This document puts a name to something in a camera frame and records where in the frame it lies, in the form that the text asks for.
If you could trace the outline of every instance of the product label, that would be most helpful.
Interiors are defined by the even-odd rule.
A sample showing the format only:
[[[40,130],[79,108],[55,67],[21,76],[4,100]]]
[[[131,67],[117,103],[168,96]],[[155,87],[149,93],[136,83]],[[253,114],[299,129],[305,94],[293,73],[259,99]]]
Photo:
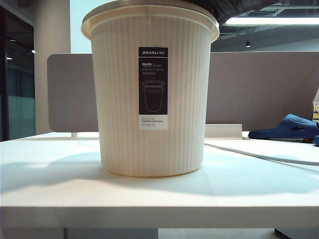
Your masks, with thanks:
[[[139,47],[140,129],[167,129],[168,48]]]

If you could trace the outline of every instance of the ribbed plastic bin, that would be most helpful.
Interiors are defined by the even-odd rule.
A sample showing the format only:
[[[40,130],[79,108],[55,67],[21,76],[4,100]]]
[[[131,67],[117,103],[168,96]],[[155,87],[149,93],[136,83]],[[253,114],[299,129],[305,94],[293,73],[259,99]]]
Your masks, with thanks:
[[[218,23],[181,0],[118,0],[88,13],[102,165],[142,177],[203,159],[210,44]]]

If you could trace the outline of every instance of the white table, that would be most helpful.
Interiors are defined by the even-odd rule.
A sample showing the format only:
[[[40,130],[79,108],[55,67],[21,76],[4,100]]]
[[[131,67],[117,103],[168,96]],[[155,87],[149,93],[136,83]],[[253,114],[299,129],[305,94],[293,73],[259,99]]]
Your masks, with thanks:
[[[96,133],[70,135],[0,143],[3,228],[319,228],[318,167],[205,147],[192,173],[124,177],[102,169]],[[319,160],[306,143],[207,142]]]

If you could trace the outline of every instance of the gray partition panel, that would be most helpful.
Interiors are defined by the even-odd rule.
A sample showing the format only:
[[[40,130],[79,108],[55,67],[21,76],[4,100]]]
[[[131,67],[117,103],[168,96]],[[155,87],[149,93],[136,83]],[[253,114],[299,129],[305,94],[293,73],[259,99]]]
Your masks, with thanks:
[[[55,132],[98,131],[91,54],[48,58],[49,124]]]
[[[91,54],[48,59],[49,123],[56,132],[97,131]],[[207,123],[273,128],[294,113],[310,119],[319,52],[212,53]]]

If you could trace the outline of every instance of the white column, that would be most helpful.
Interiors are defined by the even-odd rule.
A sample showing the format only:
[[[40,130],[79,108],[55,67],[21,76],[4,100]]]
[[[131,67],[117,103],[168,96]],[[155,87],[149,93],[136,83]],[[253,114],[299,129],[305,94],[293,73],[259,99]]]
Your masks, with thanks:
[[[34,16],[34,84],[36,133],[49,127],[47,58],[56,53],[70,53],[70,1],[39,0]]]

